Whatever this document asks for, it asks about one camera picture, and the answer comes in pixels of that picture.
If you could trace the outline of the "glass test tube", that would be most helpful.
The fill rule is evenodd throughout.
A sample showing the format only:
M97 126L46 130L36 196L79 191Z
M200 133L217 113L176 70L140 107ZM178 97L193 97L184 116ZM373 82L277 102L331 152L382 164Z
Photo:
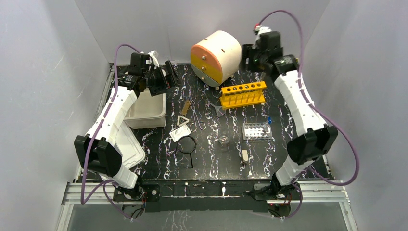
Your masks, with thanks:
M262 72L262 73L260 74L260 77L259 77L259 82L264 82L264 81L265 81L265 77L266 77L266 73L265 73L265 72Z

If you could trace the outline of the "black ring clamp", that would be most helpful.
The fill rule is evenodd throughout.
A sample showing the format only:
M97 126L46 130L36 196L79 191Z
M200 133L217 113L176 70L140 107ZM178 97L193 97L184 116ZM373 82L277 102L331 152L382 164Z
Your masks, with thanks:
M188 157L190 158L190 168L191 169L194 168L192 154L195 152L196 147L197 147L197 141L191 135L181 137L176 143L176 152L187 154Z

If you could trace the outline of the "small glass beaker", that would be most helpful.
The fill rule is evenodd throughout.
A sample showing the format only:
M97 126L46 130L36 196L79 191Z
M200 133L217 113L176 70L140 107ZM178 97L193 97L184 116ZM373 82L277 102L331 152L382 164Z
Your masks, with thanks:
M229 135L226 133L222 133L218 137L218 142L220 143L221 147L227 147L230 142Z

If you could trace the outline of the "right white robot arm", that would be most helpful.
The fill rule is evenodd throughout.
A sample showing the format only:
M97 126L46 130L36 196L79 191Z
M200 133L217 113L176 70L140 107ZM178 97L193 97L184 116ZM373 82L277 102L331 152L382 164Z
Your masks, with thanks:
M325 155L338 136L314 109L293 55L284 55L281 36L266 26L255 30L254 44L244 44L240 68L262 72L272 79L293 117L297 136L287 143L288 156L273 176L269 190L277 199L284 199L292 190L296 177L314 161Z

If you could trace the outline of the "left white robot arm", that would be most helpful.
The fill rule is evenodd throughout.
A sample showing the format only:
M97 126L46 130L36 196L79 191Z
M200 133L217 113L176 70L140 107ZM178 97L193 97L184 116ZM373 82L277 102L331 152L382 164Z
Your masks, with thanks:
M138 175L130 170L145 158L145 152L126 124L125 116L139 95L148 90L151 96L164 94L178 85L178 77L169 60L158 63L155 51L134 52L130 65L121 70L110 96L85 135L74 140L84 172L91 171L113 180L131 200L139 200L144 188Z

